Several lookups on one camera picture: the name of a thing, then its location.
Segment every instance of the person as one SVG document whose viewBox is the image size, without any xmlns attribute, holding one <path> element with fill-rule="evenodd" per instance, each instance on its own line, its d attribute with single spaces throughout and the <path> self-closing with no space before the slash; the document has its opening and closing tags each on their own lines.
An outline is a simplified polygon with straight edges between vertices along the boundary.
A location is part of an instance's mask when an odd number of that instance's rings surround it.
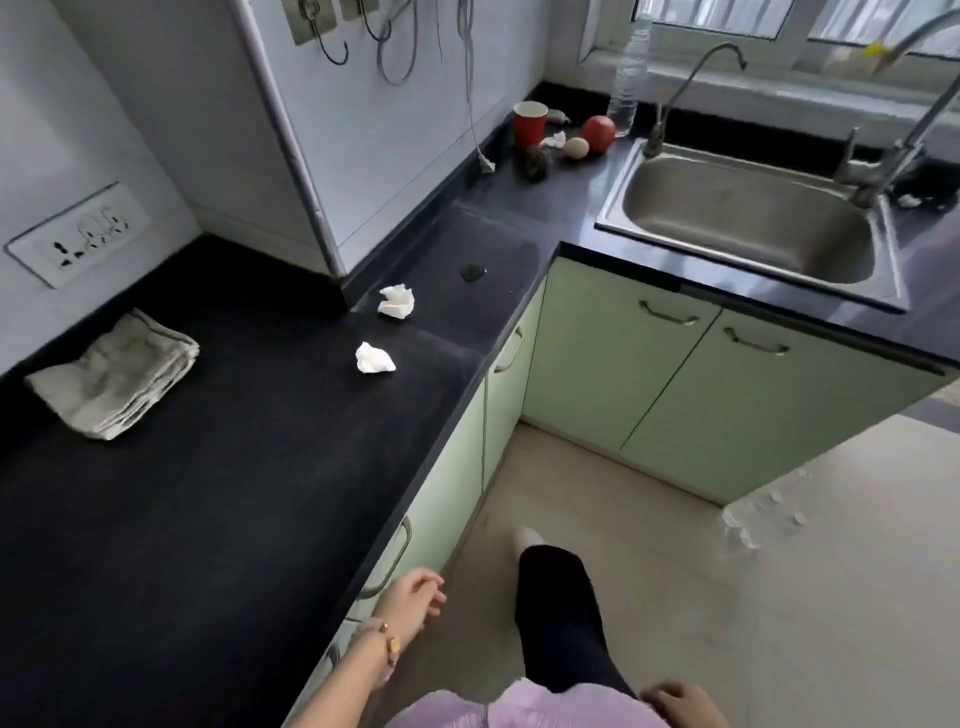
<svg viewBox="0 0 960 728">
<path fill-rule="evenodd" d="M 664 680 L 637 699 L 607 650 L 600 609 L 580 558 L 546 544 L 529 528 L 518 530 L 515 543 L 515 622 L 526 677 L 489 706 L 452 692 L 431 692 L 387 728 L 729 728 L 697 685 Z M 444 579 L 429 569 L 413 569 L 395 581 L 291 728 L 356 728 L 398 656 L 428 618 L 440 615 L 446 603 L 443 585 Z"/>
</svg>

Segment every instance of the tap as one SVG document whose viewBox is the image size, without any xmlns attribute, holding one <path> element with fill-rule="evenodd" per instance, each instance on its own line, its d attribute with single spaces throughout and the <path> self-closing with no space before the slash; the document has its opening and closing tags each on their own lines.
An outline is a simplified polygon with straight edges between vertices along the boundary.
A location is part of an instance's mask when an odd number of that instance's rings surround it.
<svg viewBox="0 0 960 728">
<path fill-rule="evenodd" d="M 880 57 L 873 75 L 882 73 L 925 38 L 954 25 L 960 25 L 960 9 L 944 12 L 925 22 Z M 853 158 L 858 131 L 858 128 L 854 127 L 847 137 L 843 158 L 833 176 L 837 182 L 856 184 L 856 189 L 850 196 L 851 202 L 859 207 L 873 206 L 877 195 L 884 192 L 897 177 L 917 161 L 924 151 L 924 138 L 927 133 L 958 95 L 960 95 L 960 74 L 957 74 L 953 83 L 933 102 L 907 136 L 904 139 L 898 139 L 883 153 L 879 162 L 870 163 Z"/>
<path fill-rule="evenodd" d="M 663 150 L 663 140 L 666 137 L 666 117 L 670 113 L 670 110 L 673 109 L 674 104 L 677 103 L 677 99 L 680 98 L 681 94 L 686 91 L 687 87 L 690 86 L 693 81 L 693 77 L 700 73 L 700 69 L 704 67 L 704 63 L 707 62 L 707 59 L 712 56 L 717 51 L 722 51 L 729 48 L 736 54 L 736 60 L 740 64 L 740 70 L 745 70 L 747 67 L 747 60 L 743 57 L 743 51 L 740 50 L 740 47 L 736 43 L 718 43 L 717 45 L 710 48 L 703 57 L 693 66 L 693 70 L 690 71 L 690 75 L 686 77 L 686 81 L 680 84 L 680 88 L 677 89 L 677 92 L 670 97 L 670 100 L 666 103 L 666 106 L 657 104 L 657 123 L 654 124 L 653 130 L 650 132 L 650 136 L 647 138 L 647 143 L 643 145 L 643 155 L 652 159 L 656 157 Z"/>
</svg>

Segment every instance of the human hand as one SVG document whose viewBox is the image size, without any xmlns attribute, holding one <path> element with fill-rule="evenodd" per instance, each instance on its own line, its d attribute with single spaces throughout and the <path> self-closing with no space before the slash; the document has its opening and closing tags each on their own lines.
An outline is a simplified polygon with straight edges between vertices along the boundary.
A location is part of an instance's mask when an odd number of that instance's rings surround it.
<svg viewBox="0 0 960 728">
<path fill-rule="evenodd" d="M 730 728 L 707 691 L 693 683 L 664 680 L 640 694 L 670 728 Z"/>
<path fill-rule="evenodd" d="M 446 595 L 440 591 L 444 578 L 438 573 L 419 567 L 412 569 L 387 587 L 373 610 L 390 626 L 388 634 L 400 642 L 400 650 L 407 648 L 423 629 L 427 617 L 438 617 Z"/>
</svg>

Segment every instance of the pink shirt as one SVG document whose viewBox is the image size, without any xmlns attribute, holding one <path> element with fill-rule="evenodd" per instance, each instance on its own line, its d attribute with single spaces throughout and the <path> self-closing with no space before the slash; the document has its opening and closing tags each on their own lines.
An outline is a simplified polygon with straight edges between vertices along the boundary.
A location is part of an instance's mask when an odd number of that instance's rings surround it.
<svg viewBox="0 0 960 728">
<path fill-rule="evenodd" d="M 600 685 L 577 685 L 553 693 L 526 678 L 512 684 L 489 706 L 452 692 L 425 695 L 387 728 L 668 728 L 646 703 Z"/>
</svg>

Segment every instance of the black pants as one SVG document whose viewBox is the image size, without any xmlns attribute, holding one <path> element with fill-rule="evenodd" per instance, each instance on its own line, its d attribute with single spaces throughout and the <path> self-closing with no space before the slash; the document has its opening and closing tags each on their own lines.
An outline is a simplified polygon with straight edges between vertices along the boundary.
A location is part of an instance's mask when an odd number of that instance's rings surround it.
<svg viewBox="0 0 960 728">
<path fill-rule="evenodd" d="M 600 608 L 576 555 L 556 546 L 523 551 L 514 619 L 533 682 L 551 692 L 592 683 L 636 697 L 607 651 Z"/>
</svg>

